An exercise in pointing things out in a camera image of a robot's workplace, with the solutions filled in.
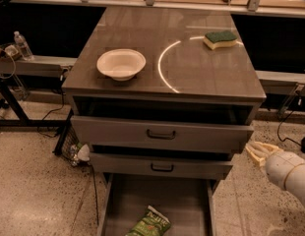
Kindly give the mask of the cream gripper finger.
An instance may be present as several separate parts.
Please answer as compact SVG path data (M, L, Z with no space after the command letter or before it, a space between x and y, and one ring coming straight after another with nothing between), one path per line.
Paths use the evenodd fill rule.
M248 151L251 151L255 156L257 156L259 158L268 156L267 151L261 145L253 143L253 142L247 143L246 149Z

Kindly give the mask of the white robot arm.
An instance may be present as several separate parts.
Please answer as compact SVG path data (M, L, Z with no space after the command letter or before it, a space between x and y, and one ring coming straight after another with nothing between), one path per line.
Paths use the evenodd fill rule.
M305 159L260 142L248 142L245 150L271 183L293 195L305 207Z

